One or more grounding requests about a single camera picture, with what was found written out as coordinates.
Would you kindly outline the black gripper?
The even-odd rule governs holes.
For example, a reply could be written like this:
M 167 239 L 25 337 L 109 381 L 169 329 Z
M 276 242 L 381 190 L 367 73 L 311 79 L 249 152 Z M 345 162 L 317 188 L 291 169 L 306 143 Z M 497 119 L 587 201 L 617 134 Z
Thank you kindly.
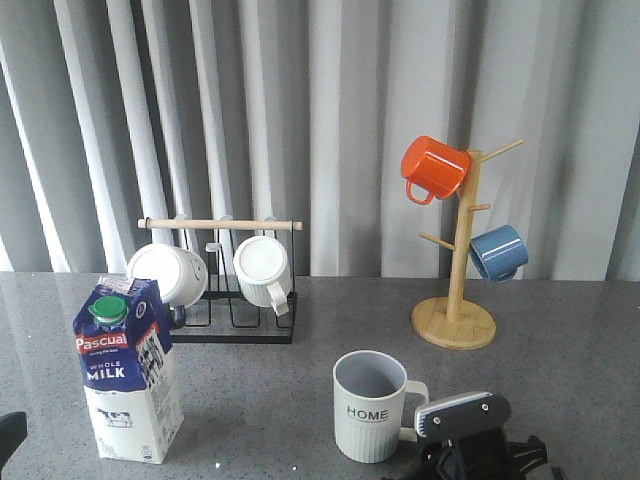
M 525 479 L 548 463 L 545 443 L 532 435 L 509 442 L 502 427 L 511 416 L 505 397 L 472 391 L 427 402 L 415 410 L 414 428 L 425 439 L 418 463 L 399 479 Z

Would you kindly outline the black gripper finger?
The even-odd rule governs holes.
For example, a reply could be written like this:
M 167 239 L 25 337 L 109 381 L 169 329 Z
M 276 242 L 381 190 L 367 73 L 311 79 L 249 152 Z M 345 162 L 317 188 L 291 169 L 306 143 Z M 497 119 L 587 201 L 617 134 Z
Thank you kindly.
M 24 411 L 11 412 L 1 416 L 0 468 L 5 467 L 27 435 L 27 414 Z

